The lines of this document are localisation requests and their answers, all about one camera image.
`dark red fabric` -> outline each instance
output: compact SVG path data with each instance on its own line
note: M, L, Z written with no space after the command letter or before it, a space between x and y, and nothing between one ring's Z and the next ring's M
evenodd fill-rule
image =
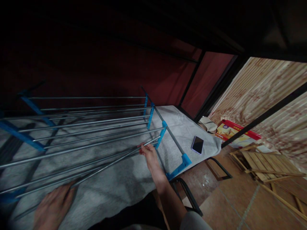
M106 9L69 13L91 25L122 34L163 50L197 59L200 50L143 23ZM156 105L178 105L195 67L163 54L113 41L48 19L25 14L6 34L0 71L2 102L41 80L47 83L34 96L144 96L143 85ZM143 103L120 100L110 104ZM102 100L37 101L41 108L99 106ZM9 109L25 110L18 102Z
M182 103L182 108L195 118L205 99L218 81L233 55L206 52Z

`smartphone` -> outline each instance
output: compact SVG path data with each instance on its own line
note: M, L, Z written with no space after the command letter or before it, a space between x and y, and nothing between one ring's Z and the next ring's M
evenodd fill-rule
M204 140L200 139L199 137L195 136L194 141L192 144L192 150L197 152L198 154L202 153L202 146L204 144Z

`black phone screen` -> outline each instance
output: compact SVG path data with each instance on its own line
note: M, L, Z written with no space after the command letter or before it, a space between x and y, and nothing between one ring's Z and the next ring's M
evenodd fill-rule
M195 137L192 149L196 152L198 152L199 154L201 154L202 151L202 146L204 144L204 140L200 139L199 137Z

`beige patterned curtain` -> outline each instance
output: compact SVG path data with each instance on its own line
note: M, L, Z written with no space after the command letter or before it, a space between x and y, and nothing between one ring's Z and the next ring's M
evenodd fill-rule
M213 108L209 118L246 126L307 82L307 64L252 57ZM307 172L307 93L264 120L252 131L271 150L288 156Z

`blue plastic joint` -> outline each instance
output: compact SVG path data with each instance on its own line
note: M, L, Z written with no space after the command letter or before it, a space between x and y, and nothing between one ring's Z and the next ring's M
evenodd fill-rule
M166 131L167 123L166 123L165 121L162 122L162 127L163 127L164 129L162 129L161 132L160 132L160 136L161 136L161 137L158 139L158 143L156 143L156 145L155 145L155 148L156 148L156 149L159 148L159 145L160 145L160 143L161 143L161 141L162 141L162 138L163 138L163 136L164 136L164 134L165 134L165 131Z
M169 181L174 179L175 176L177 176L182 170L184 170L186 167L192 164L190 158L188 157L186 153L182 155L181 158L182 158L181 165L179 165L171 174L166 173L166 177Z
M150 110L150 117L148 119L148 125L147 125L147 129L150 129L150 124L151 124L151 120L153 118L153 114L154 114L154 103L151 103L151 110Z
M148 102L148 94L146 93L146 99L145 99L145 105L144 107L147 107L147 102Z
M27 94L28 94L27 91L25 91L25 90L22 91L22 92L20 93L20 95L22 95L22 96L21 96L21 99L22 99L25 103L27 103L27 105L28 105L31 109L33 109L38 115L45 115L45 113L43 113L43 112L39 109L39 107L38 107L33 101L31 101L31 100L27 97ZM54 123L53 121L50 121L48 118L44 117L43 120L44 120L49 126L55 126L55 123Z
M36 148L39 151L46 151L44 146L39 142L33 142L34 138L26 133L19 133L18 128L14 126L12 123L8 121L0 121L0 128L4 129L5 131L9 132L13 136L17 137L18 139L28 143L32 147Z
M19 190L16 190L14 192L11 193L4 193L0 195L0 203L14 203L16 201L19 201L21 198L15 198L16 196L24 193L26 191L26 187L25 188L21 188Z

